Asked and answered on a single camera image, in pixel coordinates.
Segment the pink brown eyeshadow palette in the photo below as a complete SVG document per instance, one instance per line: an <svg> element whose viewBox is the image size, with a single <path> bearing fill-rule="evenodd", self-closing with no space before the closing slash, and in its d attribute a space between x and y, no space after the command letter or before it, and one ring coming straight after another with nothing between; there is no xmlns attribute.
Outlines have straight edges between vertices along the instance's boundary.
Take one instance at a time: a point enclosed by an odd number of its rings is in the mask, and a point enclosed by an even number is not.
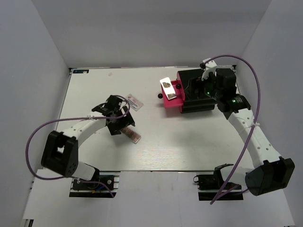
<svg viewBox="0 0 303 227"><path fill-rule="evenodd" d="M137 144L141 139L141 135L136 133L133 129L125 127L121 130L121 133L128 137L134 144Z"/></svg>

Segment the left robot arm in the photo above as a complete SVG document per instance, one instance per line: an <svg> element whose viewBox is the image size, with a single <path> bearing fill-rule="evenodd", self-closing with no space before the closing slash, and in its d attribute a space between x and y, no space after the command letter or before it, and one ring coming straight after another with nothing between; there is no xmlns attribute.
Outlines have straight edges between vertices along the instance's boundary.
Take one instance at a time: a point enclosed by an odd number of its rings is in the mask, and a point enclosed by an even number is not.
<svg viewBox="0 0 303 227"><path fill-rule="evenodd" d="M46 140L41 165L65 178L78 178L94 189L99 186L99 170L79 161L79 148L95 132L108 128L110 135L122 133L128 126L135 126L126 98L110 95L105 103L91 109L87 117L63 130L51 132Z"/></svg>

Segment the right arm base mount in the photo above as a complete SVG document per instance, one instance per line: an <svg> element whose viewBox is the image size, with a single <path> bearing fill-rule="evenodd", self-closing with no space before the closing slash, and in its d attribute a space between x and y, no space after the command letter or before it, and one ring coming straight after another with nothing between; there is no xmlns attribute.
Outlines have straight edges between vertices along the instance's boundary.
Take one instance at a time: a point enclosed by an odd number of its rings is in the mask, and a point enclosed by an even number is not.
<svg viewBox="0 0 303 227"><path fill-rule="evenodd" d="M217 194L219 189L224 183L223 173L227 172L227 175L232 169L233 164L223 164L214 168L210 172L200 172L193 177L193 182L197 185L199 201L211 201ZM242 201L242 187L238 186L233 191L222 196L218 201Z"/></svg>

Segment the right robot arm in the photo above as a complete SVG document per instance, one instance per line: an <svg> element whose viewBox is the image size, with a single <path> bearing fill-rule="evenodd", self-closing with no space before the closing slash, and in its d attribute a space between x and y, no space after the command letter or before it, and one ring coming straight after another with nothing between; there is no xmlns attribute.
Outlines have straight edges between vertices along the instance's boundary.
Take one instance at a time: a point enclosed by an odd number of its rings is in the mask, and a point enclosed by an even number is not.
<svg viewBox="0 0 303 227"><path fill-rule="evenodd" d="M245 184L250 193L258 196L287 187L294 162L282 158L257 125L249 102L237 92L236 75L231 68L207 73L202 69L179 71L178 82L184 101L180 111L208 111L217 107L238 132L254 166L253 170L241 170L238 181L231 181L228 173L221 172L229 164L217 166L212 175L196 176L200 190L240 190Z"/></svg>

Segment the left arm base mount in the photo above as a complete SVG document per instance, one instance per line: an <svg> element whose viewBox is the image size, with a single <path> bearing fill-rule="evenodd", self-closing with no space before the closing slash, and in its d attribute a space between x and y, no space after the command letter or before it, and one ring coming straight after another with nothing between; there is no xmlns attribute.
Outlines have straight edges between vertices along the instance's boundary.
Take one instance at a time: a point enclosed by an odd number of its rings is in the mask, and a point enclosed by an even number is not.
<svg viewBox="0 0 303 227"><path fill-rule="evenodd" d="M83 183L73 179L69 197L72 198L114 198L119 187L120 172L100 172L99 183Z"/></svg>

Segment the black drawer organizer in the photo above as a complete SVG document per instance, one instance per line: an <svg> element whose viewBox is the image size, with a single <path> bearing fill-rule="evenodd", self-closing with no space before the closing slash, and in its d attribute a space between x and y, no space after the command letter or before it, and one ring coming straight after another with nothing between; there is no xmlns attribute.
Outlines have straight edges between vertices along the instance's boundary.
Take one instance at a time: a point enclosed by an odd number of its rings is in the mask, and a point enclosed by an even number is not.
<svg viewBox="0 0 303 227"><path fill-rule="evenodd" d="M202 74L202 69L177 72L177 82L181 86L179 91L183 100L183 105L179 108L182 114L214 110L216 101L204 94Z"/></svg>

